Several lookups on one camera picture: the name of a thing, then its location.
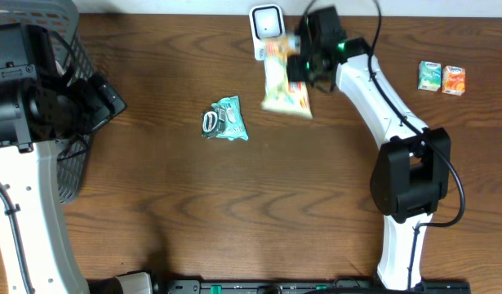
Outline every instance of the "wooden table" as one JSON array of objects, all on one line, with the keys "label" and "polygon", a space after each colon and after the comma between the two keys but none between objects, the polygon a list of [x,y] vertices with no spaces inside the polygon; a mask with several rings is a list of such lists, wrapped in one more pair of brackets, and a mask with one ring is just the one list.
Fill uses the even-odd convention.
[{"label": "wooden table", "polygon": [[[376,21],[343,26],[370,42]],[[246,16],[82,16],[80,30],[129,104],[96,136],[82,194],[64,207],[87,278],[144,268],[205,279],[373,275],[377,150],[344,95],[309,90],[314,120],[261,110],[264,67]],[[407,105],[447,129],[466,188],[463,220],[427,230],[422,275],[502,293],[502,20],[387,17],[376,55]],[[421,60],[465,67],[467,92],[418,91]],[[250,140],[202,138],[200,113],[233,95]],[[450,220],[458,203],[451,180],[434,220]]]}]

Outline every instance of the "juice box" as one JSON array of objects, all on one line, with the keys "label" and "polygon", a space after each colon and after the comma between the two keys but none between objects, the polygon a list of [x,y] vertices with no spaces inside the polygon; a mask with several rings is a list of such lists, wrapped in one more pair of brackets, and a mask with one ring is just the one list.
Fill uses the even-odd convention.
[{"label": "juice box", "polygon": [[464,93],[465,82],[466,72],[463,68],[451,65],[445,66],[443,70],[443,93],[461,96]]},{"label": "juice box", "polygon": [[417,88],[437,91],[441,87],[441,64],[421,61]]}]

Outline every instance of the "green box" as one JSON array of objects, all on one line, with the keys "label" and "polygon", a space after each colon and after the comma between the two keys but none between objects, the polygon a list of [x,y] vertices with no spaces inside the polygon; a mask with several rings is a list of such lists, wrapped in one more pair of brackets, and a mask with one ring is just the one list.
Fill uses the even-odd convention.
[{"label": "green box", "polygon": [[441,87],[441,64],[421,61],[417,88],[437,91]]}]

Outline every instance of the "plastic basket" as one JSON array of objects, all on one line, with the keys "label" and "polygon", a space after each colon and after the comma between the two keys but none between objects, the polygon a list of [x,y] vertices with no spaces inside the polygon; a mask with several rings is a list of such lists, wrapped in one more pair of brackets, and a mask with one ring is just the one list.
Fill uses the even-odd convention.
[{"label": "plastic basket", "polygon": [[[71,0],[0,0],[0,25],[21,22],[29,25],[41,25],[58,32],[68,44],[71,44],[77,57],[75,78],[89,78],[93,64],[80,41],[78,34],[78,10]],[[68,52],[52,39],[56,60],[64,68],[69,66]],[[86,136],[91,144],[92,137]],[[65,149],[68,140],[57,140],[59,150]],[[73,144],[70,154],[84,148],[80,142]],[[89,152],[62,162],[58,162],[56,175],[60,201],[69,203],[78,196]]]}]

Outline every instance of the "white wall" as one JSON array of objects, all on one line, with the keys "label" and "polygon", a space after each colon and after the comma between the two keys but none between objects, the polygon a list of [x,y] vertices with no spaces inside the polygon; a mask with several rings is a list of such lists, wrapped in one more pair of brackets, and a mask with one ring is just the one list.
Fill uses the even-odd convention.
[{"label": "white wall", "polygon": [[[276,3],[286,15],[301,15],[309,0],[73,0],[80,12],[246,15],[258,4]],[[502,0],[380,0],[386,16],[502,17]],[[372,0],[320,0],[343,16],[373,16]]]}]

